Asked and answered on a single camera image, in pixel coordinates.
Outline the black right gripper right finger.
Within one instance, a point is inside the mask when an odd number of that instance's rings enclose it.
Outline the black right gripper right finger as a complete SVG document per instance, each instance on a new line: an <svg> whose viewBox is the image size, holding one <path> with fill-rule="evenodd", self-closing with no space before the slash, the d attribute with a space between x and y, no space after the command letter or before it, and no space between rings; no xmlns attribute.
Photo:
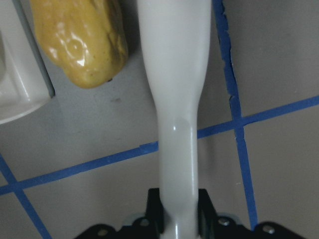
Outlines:
<svg viewBox="0 0 319 239"><path fill-rule="evenodd" d="M215 237L217 213L206 189L199 189L197 207L199 235Z"/></svg>

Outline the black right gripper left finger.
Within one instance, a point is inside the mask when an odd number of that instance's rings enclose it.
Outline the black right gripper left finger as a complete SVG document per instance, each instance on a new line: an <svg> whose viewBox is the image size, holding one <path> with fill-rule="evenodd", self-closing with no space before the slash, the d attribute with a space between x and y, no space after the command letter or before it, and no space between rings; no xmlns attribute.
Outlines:
<svg viewBox="0 0 319 239"><path fill-rule="evenodd" d="M154 224L157 234L164 232L164 209L159 188L148 190L146 217Z"/></svg>

